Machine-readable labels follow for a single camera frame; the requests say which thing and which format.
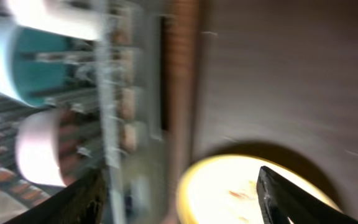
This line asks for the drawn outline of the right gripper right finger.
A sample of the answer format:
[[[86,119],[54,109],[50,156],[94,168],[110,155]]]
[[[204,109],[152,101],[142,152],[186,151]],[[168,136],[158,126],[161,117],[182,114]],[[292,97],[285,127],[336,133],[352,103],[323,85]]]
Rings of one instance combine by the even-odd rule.
[[[358,224],[267,166],[256,189],[264,224]]]

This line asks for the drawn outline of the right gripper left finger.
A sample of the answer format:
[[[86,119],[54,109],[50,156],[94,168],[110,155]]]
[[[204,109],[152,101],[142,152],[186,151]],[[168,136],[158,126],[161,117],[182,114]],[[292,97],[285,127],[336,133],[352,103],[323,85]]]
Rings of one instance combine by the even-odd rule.
[[[101,170],[92,170],[34,208],[4,224],[98,224],[107,187]]]

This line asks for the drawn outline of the pink bowl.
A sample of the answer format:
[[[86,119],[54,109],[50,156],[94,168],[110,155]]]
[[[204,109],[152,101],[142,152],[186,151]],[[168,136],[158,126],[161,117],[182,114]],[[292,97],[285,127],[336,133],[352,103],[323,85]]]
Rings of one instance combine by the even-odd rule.
[[[60,111],[48,110],[24,119],[18,129],[15,157],[20,173],[30,182],[66,187],[59,163]]]

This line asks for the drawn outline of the light blue bowl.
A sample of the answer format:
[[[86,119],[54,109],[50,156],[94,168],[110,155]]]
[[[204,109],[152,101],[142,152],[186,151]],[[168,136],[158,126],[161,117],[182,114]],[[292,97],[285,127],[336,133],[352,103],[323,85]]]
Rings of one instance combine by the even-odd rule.
[[[67,37],[0,20],[0,94],[27,106],[42,107],[44,98],[33,94],[62,87],[69,66],[36,62],[25,58],[24,54],[64,52],[69,48]]]

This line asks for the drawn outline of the white plastic cup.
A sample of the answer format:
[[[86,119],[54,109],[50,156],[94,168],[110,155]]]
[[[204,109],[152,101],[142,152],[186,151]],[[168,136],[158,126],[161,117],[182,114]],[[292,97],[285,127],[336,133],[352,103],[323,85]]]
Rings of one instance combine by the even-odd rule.
[[[84,40],[99,40],[101,16],[94,11],[50,0],[5,0],[14,20],[21,26]]]

